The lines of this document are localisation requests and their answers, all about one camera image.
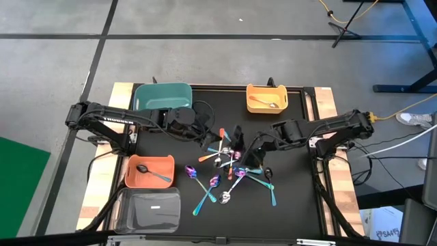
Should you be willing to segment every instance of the gray floor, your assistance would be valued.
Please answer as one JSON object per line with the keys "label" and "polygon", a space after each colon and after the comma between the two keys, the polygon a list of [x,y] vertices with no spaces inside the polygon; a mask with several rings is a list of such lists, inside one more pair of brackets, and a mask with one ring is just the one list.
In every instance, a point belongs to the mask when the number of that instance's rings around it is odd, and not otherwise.
{"label": "gray floor", "polygon": [[[337,18],[347,20],[356,3],[326,0]],[[100,33],[110,0],[0,0],[0,33]],[[429,43],[437,42],[436,23],[424,2],[408,0]],[[123,0],[110,33],[262,33],[332,35],[317,0]],[[365,35],[415,35],[400,4],[377,4],[350,27]],[[81,93],[95,40],[0,40],[0,136],[52,153],[19,235],[34,230],[41,203],[66,135],[68,107]],[[263,85],[268,77],[284,85],[324,86],[334,92],[338,113],[353,108],[386,116],[425,95],[374,94],[374,83],[409,84],[432,69],[421,44],[280,40],[108,40],[89,99],[107,104],[116,81]],[[436,110],[435,100],[411,112]],[[363,144],[414,133],[394,119],[375,124],[376,134]],[[387,152],[423,155],[429,136]],[[393,143],[370,147],[378,150]],[[77,141],[61,186],[48,233],[72,232],[85,192],[86,169],[95,147]],[[367,161],[349,153],[353,172]],[[423,182],[415,160],[384,160],[404,186]],[[367,183],[386,191],[399,185],[375,163]],[[358,187],[357,194],[367,190]]]}

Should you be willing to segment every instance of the green mat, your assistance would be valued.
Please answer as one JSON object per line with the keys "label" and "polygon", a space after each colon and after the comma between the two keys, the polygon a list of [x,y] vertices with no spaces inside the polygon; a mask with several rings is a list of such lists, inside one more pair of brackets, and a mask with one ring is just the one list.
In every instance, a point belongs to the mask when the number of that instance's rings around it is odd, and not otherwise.
{"label": "green mat", "polygon": [[16,237],[49,156],[0,137],[0,238]]}

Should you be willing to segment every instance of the wooden board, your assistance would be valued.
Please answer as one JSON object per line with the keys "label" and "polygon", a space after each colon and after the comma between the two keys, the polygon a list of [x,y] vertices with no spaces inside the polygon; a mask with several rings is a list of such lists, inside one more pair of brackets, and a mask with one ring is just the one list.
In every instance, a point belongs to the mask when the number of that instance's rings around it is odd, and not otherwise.
{"label": "wooden board", "polygon": [[[115,83],[111,99],[109,101],[109,106],[127,109],[132,96],[132,87],[133,83]],[[330,88],[316,87],[315,94],[320,118],[327,118],[337,115],[333,93]],[[309,96],[307,97],[307,105],[310,120],[313,120],[313,110]],[[124,129],[123,124],[110,122],[106,122],[105,124],[119,133],[121,133]],[[96,151],[96,156],[110,150],[111,147],[109,145],[99,146]],[[337,154],[347,158],[345,153],[338,152]],[[76,226],[78,230],[87,226],[108,200],[116,162],[117,156],[113,154],[108,154],[107,156],[94,161],[82,204],[81,214],[79,215],[79,221]],[[342,160],[334,159],[330,161],[329,168],[335,202],[338,205],[339,210],[343,213],[345,218],[352,224],[357,232],[364,234],[348,164]],[[330,212],[326,204],[324,204],[324,211],[328,233],[333,235],[333,225],[330,218]]]}

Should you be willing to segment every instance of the yellow cable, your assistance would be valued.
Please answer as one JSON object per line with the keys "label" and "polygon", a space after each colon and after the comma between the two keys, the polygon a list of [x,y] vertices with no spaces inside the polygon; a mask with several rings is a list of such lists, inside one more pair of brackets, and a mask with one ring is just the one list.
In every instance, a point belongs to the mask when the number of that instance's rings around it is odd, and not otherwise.
{"label": "yellow cable", "polygon": [[427,97],[427,98],[425,98],[425,99],[423,99],[423,100],[421,100],[421,101],[419,101],[419,102],[413,103],[413,104],[411,104],[410,106],[406,107],[405,109],[401,109],[401,110],[399,110],[398,112],[396,112],[396,113],[394,113],[394,114],[392,114],[392,115],[390,115],[390,116],[383,117],[383,118],[379,118],[379,117],[377,117],[376,115],[374,115],[372,112],[370,112],[370,120],[371,120],[372,123],[374,123],[376,120],[388,120],[388,119],[392,118],[393,116],[395,116],[397,113],[402,113],[402,112],[404,112],[405,110],[407,110],[407,109],[409,109],[409,108],[412,108],[412,107],[414,107],[414,106],[416,106],[416,105],[418,105],[418,104],[421,104],[421,103],[423,103],[423,102],[425,102],[425,101],[427,101],[427,100],[429,100],[429,99],[431,99],[431,98],[433,98],[433,97],[435,97],[435,96],[437,96],[437,94],[434,94],[434,95],[432,95],[432,96],[429,96],[429,97]]}
{"label": "yellow cable", "polygon": [[[325,7],[325,10],[326,10],[327,12],[330,12],[328,6],[326,6],[326,4],[323,2],[323,0],[319,0],[319,2],[320,2],[321,4],[323,4],[323,6]],[[375,4],[377,4],[378,2],[379,2],[379,0],[375,0],[375,2],[372,3],[372,5],[370,5],[370,6],[369,6],[369,7],[368,7],[368,8],[367,8],[363,13],[361,13],[359,16],[355,17],[354,20],[363,17],[363,16],[367,13],[367,11],[369,11],[369,10],[370,10],[370,9],[371,9]],[[349,22],[349,21],[340,21],[340,20],[337,20],[337,18],[335,18],[334,14],[331,14],[330,17],[332,17],[334,21],[337,21],[338,23],[341,23],[341,24],[346,24],[346,23]]]}

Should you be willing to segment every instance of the shoe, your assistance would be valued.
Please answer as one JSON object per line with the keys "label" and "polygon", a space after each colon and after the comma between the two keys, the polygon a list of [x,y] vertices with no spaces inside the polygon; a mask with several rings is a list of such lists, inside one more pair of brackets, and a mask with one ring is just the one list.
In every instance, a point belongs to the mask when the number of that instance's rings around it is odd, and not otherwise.
{"label": "shoe", "polygon": [[396,120],[407,126],[430,128],[432,116],[430,114],[397,113]]}
{"label": "shoe", "polygon": [[427,159],[419,159],[417,161],[417,165],[420,167],[420,169],[422,169],[423,171],[426,170],[426,163],[427,163]]}

